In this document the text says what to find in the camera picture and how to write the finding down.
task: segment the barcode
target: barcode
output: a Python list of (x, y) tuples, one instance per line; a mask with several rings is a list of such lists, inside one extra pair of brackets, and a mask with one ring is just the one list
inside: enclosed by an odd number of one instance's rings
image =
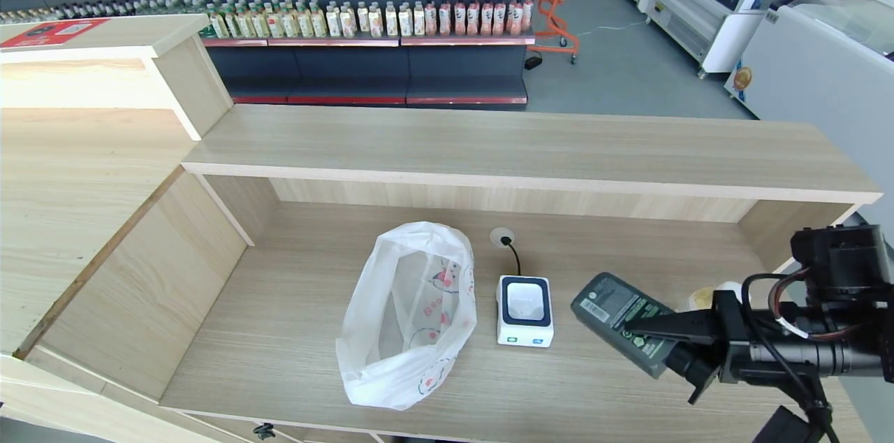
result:
[(590, 300), (582, 300), (580, 306), (583, 307), (584, 310), (587, 310), (587, 312), (593, 314), (594, 318), (597, 318), (602, 322), (606, 322), (609, 319), (609, 313), (600, 309), (598, 305), (590, 302)]

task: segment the drawer handle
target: drawer handle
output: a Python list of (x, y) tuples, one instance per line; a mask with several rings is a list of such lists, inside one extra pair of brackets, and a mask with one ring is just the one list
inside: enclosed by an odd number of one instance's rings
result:
[(263, 423), (252, 431), (255, 433), (255, 436), (258, 437), (259, 440), (266, 440), (268, 437), (277, 437), (277, 434), (274, 433), (274, 424), (271, 423)]

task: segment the red sign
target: red sign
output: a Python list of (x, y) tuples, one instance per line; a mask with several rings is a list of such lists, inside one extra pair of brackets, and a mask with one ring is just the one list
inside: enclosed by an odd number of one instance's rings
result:
[(0, 43), (0, 48), (13, 46), (61, 45), (68, 40), (96, 28), (108, 19), (60, 20), (60, 22), (41, 22), (33, 29), (13, 36)]

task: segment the battery label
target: battery label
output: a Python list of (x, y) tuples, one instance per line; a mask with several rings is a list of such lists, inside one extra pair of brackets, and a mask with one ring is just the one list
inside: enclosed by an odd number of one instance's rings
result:
[(610, 278), (602, 279), (599, 284), (591, 288), (587, 298), (581, 300), (580, 306), (601, 322), (609, 325), (614, 332), (628, 340), (650, 359), (657, 356), (668, 341), (663, 338), (634, 335), (624, 329), (624, 324), (630, 320), (650, 318), (670, 312), (662, 312), (662, 309), (654, 303)]

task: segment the black battery pack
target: black battery pack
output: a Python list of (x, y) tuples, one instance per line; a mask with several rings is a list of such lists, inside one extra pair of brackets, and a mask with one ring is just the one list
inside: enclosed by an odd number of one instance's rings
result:
[(633, 319), (673, 313), (673, 310), (630, 286), (615, 275), (603, 272), (587, 284), (571, 302), (571, 311), (595, 334), (600, 335), (636, 366), (652, 376), (661, 376), (664, 360), (677, 344), (674, 340), (644, 337), (625, 331)]

